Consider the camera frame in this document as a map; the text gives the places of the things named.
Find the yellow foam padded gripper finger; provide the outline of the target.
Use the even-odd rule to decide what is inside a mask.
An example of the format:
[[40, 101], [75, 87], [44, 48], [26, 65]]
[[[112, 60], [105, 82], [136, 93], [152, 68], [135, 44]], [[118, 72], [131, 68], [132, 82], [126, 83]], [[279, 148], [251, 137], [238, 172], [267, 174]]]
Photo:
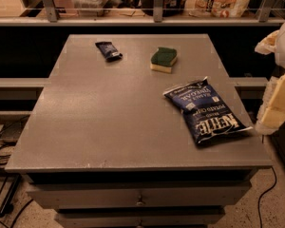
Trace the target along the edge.
[[267, 83], [262, 105], [256, 116], [256, 131], [271, 135], [285, 122], [285, 74], [272, 77]]

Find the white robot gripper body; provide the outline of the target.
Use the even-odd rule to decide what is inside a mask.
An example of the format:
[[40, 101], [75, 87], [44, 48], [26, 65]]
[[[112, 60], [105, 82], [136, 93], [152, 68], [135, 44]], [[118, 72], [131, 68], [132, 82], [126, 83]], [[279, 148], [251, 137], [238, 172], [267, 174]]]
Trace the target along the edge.
[[275, 55], [275, 63], [285, 68], [285, 22], [280, 29], [267, 35], [255, 47], [255, 52]]

